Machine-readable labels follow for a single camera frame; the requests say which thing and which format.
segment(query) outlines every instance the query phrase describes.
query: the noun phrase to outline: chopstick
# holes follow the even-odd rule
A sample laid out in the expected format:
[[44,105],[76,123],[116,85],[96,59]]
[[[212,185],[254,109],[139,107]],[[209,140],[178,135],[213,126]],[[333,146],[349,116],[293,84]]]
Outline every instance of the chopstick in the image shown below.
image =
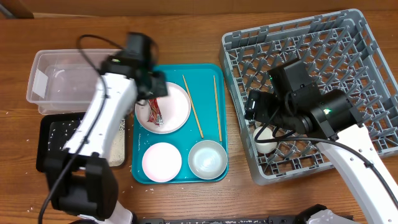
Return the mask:
[[217,109],[217,122],[218,122],[218,136],[220,137],[220,141],[223,141],[221,137],[221,125],[220,125],[220,112],[218,111],[218,96],[217,96],[217,84],[216,84],[216,77],[213,76],[214,79],[214,94],[216,95],[216,109]]
[[187,81],[185,81],[184,75],[182,75],[182,78],[184,79],[185,88],[187,89],[187,93],[188,93],[189,99],[191,100],[193,114],[195,115],[195,119],[197,120],[200,136],[201,136],[201,138],[203,138],[203,132],[201,131],[201,127],[200,127],[197,111],[195,110],[195,106],[193,105],[193,100],[192,100],[192,97],[191,97],[191,93],[189,92],[189,89],[188,89]]

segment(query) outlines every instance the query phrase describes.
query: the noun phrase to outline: plastic basket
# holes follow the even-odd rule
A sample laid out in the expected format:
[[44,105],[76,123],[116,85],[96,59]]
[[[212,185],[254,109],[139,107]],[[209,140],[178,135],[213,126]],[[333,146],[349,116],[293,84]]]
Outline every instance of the plastic basket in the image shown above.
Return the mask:
[[260,124],[244,119],[249,91],[273,92],[267,71],[297,57],[322,93],[340,89],[349,95],[380,156],[398,153],[398,85],[359,10],[230,32],[222,43],[220,63],[255,183],[270,184],[333,167],[310,142],[280,142],[272,154],[257,152],[252,134]]

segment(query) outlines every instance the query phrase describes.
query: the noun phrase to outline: white sticker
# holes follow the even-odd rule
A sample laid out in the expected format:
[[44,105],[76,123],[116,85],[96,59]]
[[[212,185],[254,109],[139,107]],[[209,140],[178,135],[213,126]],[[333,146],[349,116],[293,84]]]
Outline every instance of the white sticker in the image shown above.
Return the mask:
[[33,81],[32,91],[41,98],[45,98],[45,89],[47,88],[48,77],[39,69],[36,70],[35,80]]

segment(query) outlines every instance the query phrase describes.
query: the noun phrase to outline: light pink plate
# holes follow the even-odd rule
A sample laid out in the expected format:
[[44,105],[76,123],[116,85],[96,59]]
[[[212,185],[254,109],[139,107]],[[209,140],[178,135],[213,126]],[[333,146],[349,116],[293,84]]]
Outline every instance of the light pink plate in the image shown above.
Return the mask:
[[148,148],[142,158],[145,175],[154,182],[167,182],[180,172],[181,154],[172,144],[160,142]]
[[191,113],[191,101],[187,92],[179,85],[167,83],[168,96],[157,99],[162,113],[163,125],[157,126],[148,122],[150,107],[136,105],[135,111],[138,122],[146,130],[156,134],[168,134],[181,128],[187,122]]

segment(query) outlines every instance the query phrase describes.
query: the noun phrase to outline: teal placemat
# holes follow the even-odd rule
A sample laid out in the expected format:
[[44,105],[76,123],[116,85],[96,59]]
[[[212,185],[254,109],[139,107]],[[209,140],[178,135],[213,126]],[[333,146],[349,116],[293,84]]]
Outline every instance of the teal placemat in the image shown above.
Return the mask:
[[[163,71],[166,74],[166,80],[168,82],[178,84],[186,91],[187,89],[182,79],[182,75],[185,76],[204,138],[202,139],[200,137],[200,132],[192,109],[188,121],[179,130],[170,134],[154,134],[147,131],[139,124],[137,118],[134,116],[132,175],[142,184],[158,184],[157,182],[151,181],[142,170],[142,157],[151,145],[158,142],[167,142],[174,145],[182,156],[182,167],[180,172],[168,183],[214,182],[223,179],[228,172],[229,166],[226,167],[223,174],[213,180],[202,180],[198,178],[191,172],[188,166],[188,154],[192,146],[202,140],[213,140],[220,143],[228,154],[223,72],[219,67],[213,64],[159,65],[156,70]],[[220,142],[218,137],[214,76],[216,77],[217,84],[222,142]]]

